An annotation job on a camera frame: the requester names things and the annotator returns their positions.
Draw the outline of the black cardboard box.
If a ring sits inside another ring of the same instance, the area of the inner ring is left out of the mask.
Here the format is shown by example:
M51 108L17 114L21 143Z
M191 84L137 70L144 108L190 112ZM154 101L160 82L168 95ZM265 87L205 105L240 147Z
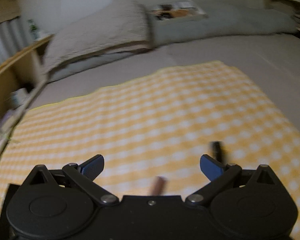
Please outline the black cardboard box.
M8 204L10 203L12 197L15 195L19 187L19 185L10 184L7 188L0 215L0 240L15 239L15 234L7 219L6 211Z

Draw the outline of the black round puck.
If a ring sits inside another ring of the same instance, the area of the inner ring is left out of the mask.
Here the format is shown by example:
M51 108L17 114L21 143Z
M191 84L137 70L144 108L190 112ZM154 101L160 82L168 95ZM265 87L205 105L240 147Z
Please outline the black round puck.
M223 165L226 164L226 154L221 141L211 142L211 153L216 161Z

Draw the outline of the yellow checkered mat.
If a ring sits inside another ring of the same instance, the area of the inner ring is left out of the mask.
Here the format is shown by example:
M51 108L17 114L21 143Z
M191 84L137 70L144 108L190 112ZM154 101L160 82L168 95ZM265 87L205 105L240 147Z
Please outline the yellow checkered mat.
M118 197L143 195L156 176L183 197L208 182L199 160L221 141L245 169L267 164L297 204L300 132L243 72L220 61L167 67L116 86L29 110L0 158L0 211L10 183L35 165L60 169L101 154L96 183Z

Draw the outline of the tissue box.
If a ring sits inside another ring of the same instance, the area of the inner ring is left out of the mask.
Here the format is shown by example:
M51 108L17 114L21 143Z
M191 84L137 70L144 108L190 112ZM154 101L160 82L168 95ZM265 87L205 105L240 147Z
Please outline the tissue box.
M22 106L28 97L29 97L29 93L25 88L20 88L14 92L11 92L10 99L9 99L10 107L12 109L16 109Z

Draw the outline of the wooden shelf unit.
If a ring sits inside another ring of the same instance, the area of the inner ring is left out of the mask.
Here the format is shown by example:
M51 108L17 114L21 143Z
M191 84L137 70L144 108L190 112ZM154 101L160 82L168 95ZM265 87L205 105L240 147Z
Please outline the wooden shelf unit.
M42 91L47 83L47 75L43 73L43 57L51 39L49 35L17 52L0 65L0 119L9 109L11 93L27 85L32 87L25 102L17 108L15 119L7 131L1 134L0 156L4 151L14 127L26 113L28 106Z

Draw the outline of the grey duvet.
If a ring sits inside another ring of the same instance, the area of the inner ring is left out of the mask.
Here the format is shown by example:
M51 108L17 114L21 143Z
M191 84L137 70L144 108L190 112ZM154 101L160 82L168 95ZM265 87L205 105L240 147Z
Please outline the grey duvet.
M229 35L269 35L293 33L295 23L290 16L274 9L251 9L223 3L204 3L208 18L198 21L156 24L148 12L151 48ZM63 64L46 74L49 82L55 82L90 68L143 53L147 50L105 53Z

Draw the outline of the beige textured pillow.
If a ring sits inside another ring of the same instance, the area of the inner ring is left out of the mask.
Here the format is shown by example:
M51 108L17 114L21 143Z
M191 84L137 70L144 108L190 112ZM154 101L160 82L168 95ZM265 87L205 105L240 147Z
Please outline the beige textured pillow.
M112 0L53 36L44 56L43 74L89 56L150 48L145 7L136 0Z

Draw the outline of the white tray with items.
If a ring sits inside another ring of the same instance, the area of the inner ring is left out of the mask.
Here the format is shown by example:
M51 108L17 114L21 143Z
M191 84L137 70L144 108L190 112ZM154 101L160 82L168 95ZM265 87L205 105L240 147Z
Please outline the white tray with items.
M149 7L148 14L151 20L160 25L208 18L207 12L193 0L154 5Z

